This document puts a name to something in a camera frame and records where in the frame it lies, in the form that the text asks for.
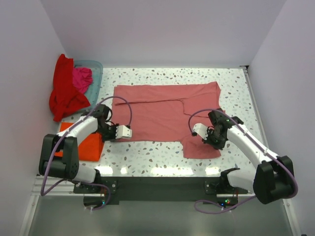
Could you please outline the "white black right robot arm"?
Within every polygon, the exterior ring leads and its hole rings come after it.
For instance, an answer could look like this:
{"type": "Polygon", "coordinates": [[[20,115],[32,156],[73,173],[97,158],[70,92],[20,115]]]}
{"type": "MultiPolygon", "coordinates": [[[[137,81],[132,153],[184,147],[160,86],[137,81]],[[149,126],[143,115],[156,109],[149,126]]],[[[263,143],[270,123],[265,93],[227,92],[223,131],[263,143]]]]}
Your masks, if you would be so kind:
{"type": "Polygon", "coordinates": [[[298,192],[293,163],[288,156],[279,156],[262,144],[238,117],[228,117],[222,110],[208,114],[211,127],[194,125],[194,132],[203,143],[222,150],[227,141],[233,143],[251,162],[254,171],[240,168],[225,170],[220,175],[218,187],[242,188],[255,194],[263,204],[294,197],[298,192]]]}

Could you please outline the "salmon pink t shirt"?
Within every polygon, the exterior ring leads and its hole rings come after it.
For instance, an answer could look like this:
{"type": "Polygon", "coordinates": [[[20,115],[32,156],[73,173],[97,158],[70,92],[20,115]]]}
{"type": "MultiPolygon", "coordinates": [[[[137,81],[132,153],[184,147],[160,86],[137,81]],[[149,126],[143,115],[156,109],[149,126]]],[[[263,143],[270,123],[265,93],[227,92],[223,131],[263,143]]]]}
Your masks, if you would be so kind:
{"type": "Polygon", "coordinates": [[[219,150],[193,137],[189,117],[194,123],[210,126],[208,109],[219,108],[221,89],[217,82],[198,85],[126,86],[114,88],[112,121],[131,124],[131,141],[180,142],[187,159],[213,159],[219,150]]]}

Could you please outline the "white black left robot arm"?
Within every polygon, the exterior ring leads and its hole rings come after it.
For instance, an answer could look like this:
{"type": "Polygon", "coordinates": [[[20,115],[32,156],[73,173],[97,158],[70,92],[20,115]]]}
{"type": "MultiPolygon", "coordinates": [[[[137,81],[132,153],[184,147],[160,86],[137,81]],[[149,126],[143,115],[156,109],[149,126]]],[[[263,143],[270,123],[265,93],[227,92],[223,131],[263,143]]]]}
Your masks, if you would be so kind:
{"type": "Polygon", "coordinates": [[[103,142],[116,139],[119,126],[108,124],[111,114],[109,107],[99,105],[91,113],[83,113],[77,122],[63,132],[44,137],[38,167],[39,174],[44,176],[41,196],[65,180],[99,184],[99,171],[79,164],[78,147],[93,133],[99,133],[103,142]]]}

